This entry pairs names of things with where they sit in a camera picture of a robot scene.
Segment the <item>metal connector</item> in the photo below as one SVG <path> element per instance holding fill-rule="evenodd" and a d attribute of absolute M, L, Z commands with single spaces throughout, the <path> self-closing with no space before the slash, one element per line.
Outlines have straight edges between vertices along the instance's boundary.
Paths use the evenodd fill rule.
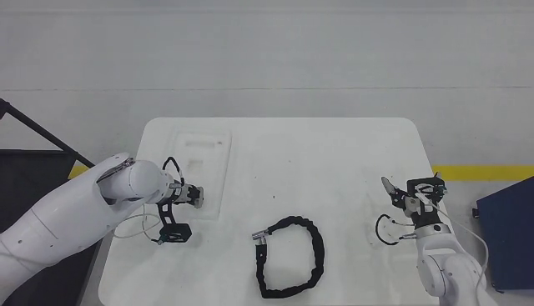
<path fill-rule="evenodd" d="M 267 244 L 267 241 L 265 240 L 265 236 L 269 235 L 269 230 L 264 229 L 263 231 L 259 231 L 252 234 L 253 240 L 259 240 L 258 244 Z"/>
<path fill-rule="evenodd" d="M 415 233 L 405 234 L 399 237 L 399 240 L 413 240 L 413 239 L 417 239 L 417 236 Z"/>

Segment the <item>cable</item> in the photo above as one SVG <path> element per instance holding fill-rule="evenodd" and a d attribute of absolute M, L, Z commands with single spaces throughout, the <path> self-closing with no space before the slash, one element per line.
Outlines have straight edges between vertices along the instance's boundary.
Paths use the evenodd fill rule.
<path fill-rule="evenodd" d="M 398 241 L 395 241 L 393 243 L 388 243 L 387 241 L 385 241 L 378 233 L 378 225 L 380 224 L 380 220 L 383 219 L 384 217 L 388 218 L 388 219 L 391 219 L 390 216 L 388 216 L 387 214 L 382 214 L 380 217 L 378 217 L 378 219 L 376 220 L 376 224 L 375 224 L 375 233 L 376 233 L 376 237 L 382 242 L 382 243 L 385 243 L 387 244 L 388 246 L 395 246 L 396 244 L 398 244 L 399 242 Z"/>
<path fill-rule="evenodd" d="M 149 228 L 145 228 L 145 227 L 144 227 L 144 220 L 145 220 L 145 218 L 148 217 L 148 216 L 156 218 L 156 219 L 158 220 L 158 222 L 155 223 L 154 225 L 150 226 Z M 141 230 L 140 232 L 137 232 L 137 233 L 133 233 L 133 234 L 130 234 L 130 235 L 124 235 L 124 236 L 117 235 L 117 234 L 115 234 L 115 231 L 113 231 L 113 232 L 112 232 L 113 236 L 114 236 L 115 238 L 132 238 L 132 237 L 135 237 L 136 235 L 140 235 L 141 233 L 144 233 L 144 235 L 146 235 L 147 238 L 149 238 L 150 240 L 152 240 L 152 239 L 149 237 L 149 235 L 147 234 L 147 231 L 149 231 L 150 229 L 155 228 L 156 226 L 158 226 L 159 223 L 161 222 L 161 219 L 160 219 L 158 216 L 156 216 L 155 214 L 145 213 L 145 211 L 144 211 L 144 204 L 143 204 L 143 213 L 141 213 L 141 214 L 135 214 L 134 216 L 130 216 L 130 217 L 126 218 L 122 223 L 124 223 L 124 222 L 127 221 L 127 220 L 130 220 L 130 219 L 132 219 L 132 218 L 137 218 L 137 217 L 144 217 L 144 218 L 143 218 L 143 221 L 141 222 L 141 227 L 143 228 L 143 230 Z"/>
<path fill-rule="evenodd" d="M 391 219 L 391 218 L 388 218 L 388 220 L 390 221 L 390 223 L 394 223 L 400 226 L 415 226 L 414 223 L 397 223 L 394 219 Z"/>
<path fill-rule="evenodd" d="M 182 187 L 185 184 L 184 175 L 182 175 L 182 170 L 180 169 L 178 163 L 176 162 L 176 159 L 174 157 L 168 157 L 167 160 L 165 160 L 164 165 L 162 167 L 163 170 L 167 168 L 167 163 L 173 163 L 174 167 L 176 168 L 176 171 L 178 172 L 178 175 L 180 176 L 180 183 L 182 184 Z"/>
<path fill-rule="evenodd" d="M 432 201 L 428 200 L 427 198 L 423 199 L 425 197 L 425 194 L 422 194 L 422 196 L 417 196 L 418 199 L 420 199 L 423 203 L 428 203 L 430 204 L 433 208 L 435 208 L 437 211 L 439 211 L 441 214 L 443 214 L 445 217 L 449 218 L 449 220 L 451 220 L 453 223 L 459 225 L 461 228 L 465 229 L 467 232 L 469 232 L 470 234 L 473 235 L 473 237 L 477 238 L 483 245 L 484 245 L 484 249 L 486 251 L 486 258 L 484 259 L 484 264 L 482 265 L 482 272 L 481 272 L 481 275 L 479 276 L 478 278 L 478 281 L 476 282 L 476 286 L 475 286 L 475 295 L 476 295 L 476 302 L 478 303 L 479 306 L 481 306 L 481 302 L 480 300 L 478 300 L 478 286 L 481 284 L 481 281 L 482 281 L 482 277 L 484 277 L 484 273 L 486 272 L 486 269 L 487 269 L 487 263 L 488 263 L 488 260 L 490 258 L 490 250 L 488 249 L 487 247 L 487 243 L 486 241 L 484 241 L 483 238 L 479 237 L 475 232 L 471 231 L 470 229 L 468 229 L 467 227 L 465 227 L 464 225 L 462 225 L 461 223 L 458 223 L 455 219 L 449 217 L 448 214 L 444 213 L 443 211 L 440 210 L 440 208 L 437 207 L 437 205 L 435 205 Z"/>

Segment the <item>black mat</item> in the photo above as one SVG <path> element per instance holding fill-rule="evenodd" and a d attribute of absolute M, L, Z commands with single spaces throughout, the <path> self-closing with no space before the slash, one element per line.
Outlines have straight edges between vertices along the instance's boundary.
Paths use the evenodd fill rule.
<path fill-rule="evenodd" d="M 63 151 L 0 150 L 0 232 L 40 198 L 67 182 L 74 158 Z M 46 268 L 18 288 L 3 306 L 76 305 L 97 245 Z"/>

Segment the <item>cable lock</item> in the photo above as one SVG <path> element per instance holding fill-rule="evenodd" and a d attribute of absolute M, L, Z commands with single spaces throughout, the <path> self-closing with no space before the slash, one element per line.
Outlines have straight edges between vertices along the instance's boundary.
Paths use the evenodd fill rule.
<path fill-rule="evenodd" d="M 266 235 L 271 235 L 274 231 L 287 228 L 291 224 L 299 225 L 308 229 L 311 234 L 311 244 L 315 254 L 315 268 L 311 270 L 311 278 L 308 282 L 301 285 L 292 286 L 283 290 L 270 290 L 267 289 L 267 284 L 264 280 L 264 265 L 267 261 L 267 243 L 265 241 Z M 289 216 L 280 220 L 278 223 L 267 228 L 264 231 L 252 234 L 253 240 L 259 240 L 259 244 L 256 245 L 256 278 L 258 279 L 259 291 L 261 296 L 266 299 L 280 299 L 292 297 L 302 291 L 313 288 L 318 282 L 323 272 L 325 271 L 325 244 L 323 243 L 323 237 L 319 233 L 319 229 L 309 219 L 302 218 L 301 216 Z"/>

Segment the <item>black cable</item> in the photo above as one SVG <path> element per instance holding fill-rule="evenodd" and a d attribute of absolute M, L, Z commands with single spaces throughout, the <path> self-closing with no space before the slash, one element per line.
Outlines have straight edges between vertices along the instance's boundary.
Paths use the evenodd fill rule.
<path fill-rule="evenodd" d="M 385 241 L 379 234 L 378 234 L 378 225 L 380 224 L 380 220 L 383 219 L 384 217 L 390 219 L 391 217 L 388 216 L 387 214 L 382 214 L 380 217 L 378 217 L 378 219 L 376 220 L 376 224 L 375 224 L 375 233 L 376 233 L 376 237 L 382 242 L 382 243 L 385 243 L 387 244 L 388 246 L 395 246 L 396 244 L 398 244 L 399 242 L 398 241 L 395 241 L 394 243 L 388 243 L 387 241 Z"/>
<path fill-rule="evenodd" d="M 185 179 L 182 177 L 180 173 L 180 166 L 178 165 L 178 163 L 173 157 L 168 157 L 167 160 L 165 160 L 164 166 L 162 167 L 162 169 L 165 170 L 169 162 L 173 163 L 174 167 L 176 168 L 176 171 L 178 172 L 178 175 L 180 176 L 180 183 L 182 184 L 182 187 L 183 187 L 185 184 Z"/>
<path fill-rule="evenodd" d="M 323 237 L 319 233 L 319 229 L 311 220 L 302 218 L 301 216 L 289 216 L 267 228 L 267 231 L 269 235 L 271 235 L 277 229 L 286 228 L 292 224 L 302 226 L 310 232 L 311 245 L 315 255 L 315 268 L 311 270 L 311 278 L 306 283 L 292 286 L 290 288 L 284 288 L 283 290 L 267 289 L 264 277 L 264 265 L 267 261 L 267 244 L 256 245 L 256 278 L 258 279 L 259 291 L 263 298 L 288 298 L 301 293 L 308 288 L 313 288 L 319 282 L 320 277 L 325 271 L 325 244 L 323 242 Z"/>

